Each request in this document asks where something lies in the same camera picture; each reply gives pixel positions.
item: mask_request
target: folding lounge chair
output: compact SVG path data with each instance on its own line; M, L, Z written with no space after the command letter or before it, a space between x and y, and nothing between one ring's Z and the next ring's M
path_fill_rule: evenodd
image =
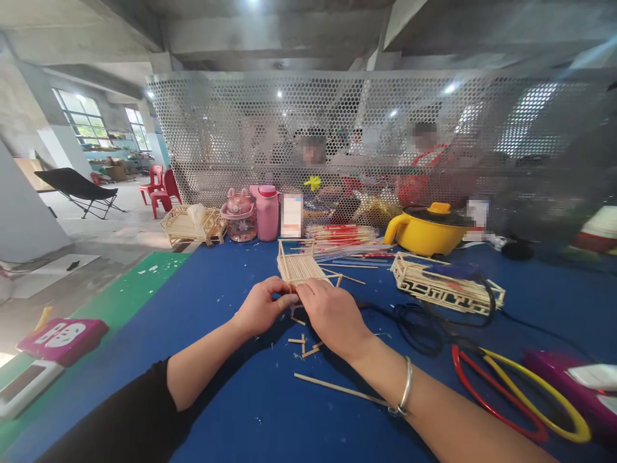
M105 220L105 218L107 217L107 212L109 212L110 208L114 208L116 210L119 210L120 212L126 212L125 210L120 209L114 204L118 193L117 188L107 189L95 185L90 180L82 177L76 170L72 168L62 167L47 171L38 170L34 173L41 180L48 183L60 193L65 195L69 199L69 201L75 203L77 207L79 207L79 209L84 211L84 216L82 217L82 219L85 219L86 215L89 212L93 216ZM83 199L84 201L90 201L90 204L88 204L87 202L82 203L80 201L77 201L75 198ZM105 215L101 217L100 215L92 211L91 208L105 211Z

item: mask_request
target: black pot lid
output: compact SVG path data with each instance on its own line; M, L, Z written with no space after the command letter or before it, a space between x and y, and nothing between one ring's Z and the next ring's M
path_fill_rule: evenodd
M430 207L408 206L403 211L415 219L427 222L451 226L474 225L474 221L469 217L450 211L450 205L447 203L433 203Z

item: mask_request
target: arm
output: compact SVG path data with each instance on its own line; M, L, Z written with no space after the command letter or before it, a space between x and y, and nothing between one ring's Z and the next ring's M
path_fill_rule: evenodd
M239 346L298 301L289 292L278 277L257 283L230 321L112 394L37 463L167 461L190 432L193 402Z
M282 294L276 301L272 294ZM227 358L248 339L272 326L298 296L279 277L253 286L234 317L169 359L167 387L179 412L189 408Z
M392 407L407 382L405 359L374 336L351 294L311 278L297 288L311 325ZM413 367L407 422L444 463L555 462L532 441Z

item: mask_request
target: pink thermos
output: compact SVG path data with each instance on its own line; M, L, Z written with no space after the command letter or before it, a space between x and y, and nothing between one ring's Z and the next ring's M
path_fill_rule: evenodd
M251 185L257 209L257 237L274 241L278 237L278 203L280 193L272 185Z

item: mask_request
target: scissors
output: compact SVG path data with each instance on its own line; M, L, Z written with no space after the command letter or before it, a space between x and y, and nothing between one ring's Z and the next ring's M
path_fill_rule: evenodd
M469 394L471 394L471 396L476 400L476 402L478 402L478 404L480 404L480 406L482 406L486 411L491 413L499 420L503 421L515 431L518 431L528 439L534 440L538 443L546 442L548 440L548 432L546 431L546 428L555 432L557 435L560 435L561 437L577 444L584 444L585 442L589 442L591 440L591 431L589 430L589 426L585 422L584 418L581 416L578 410L574 408L574 406L557 389L553 388L549 383L547 383L537 374L528 370L524 366L512 361L511 359L496 354L495 352L491 352L490 350L483 349L482 347L476 345L467 338L458 336L447 328L447 322L444 322L443 320L438 320L438 323L440 323L442 328L447 333L449 333L450 337L452 338L452 363L454 364L454 369L456 371L458 379L461 381L465 389L467 389ZM470 349L471 351L482 356L483 360L488 363L488 365L497 374L497 376L499 376L499 378L508 387L508 389L510 389L510 391L508 391L508 389L502 386L493 376L491 376L488 372L482 369L477 363L472 361L463 349ZM495 388L501 395L508 399L516 408L518 408L525 416L527 416L527 418L529 418L535 426L535 431L530 431L522 428L521 426L513 423L512 421L502 416L499 412L497 412L497 410L490 406L469 383L469 380L467 379L465 372L463 371L463 365L461 363L461 360L464 361L467 365L469 365L487 383L493 386L493 388ZM501 362L521 373L523 377L525 377L527 380L536 383L540 388L544 389L545 391L547 391L547 393L553 396L555 400L565 409L566 413L572 420L575 427L574 432L566 431L560 428L554 422L549 420L542 412L540 412L540 410L538 410L538 408L514 384L514 382L510 379L506 372L497 364L497 362Z

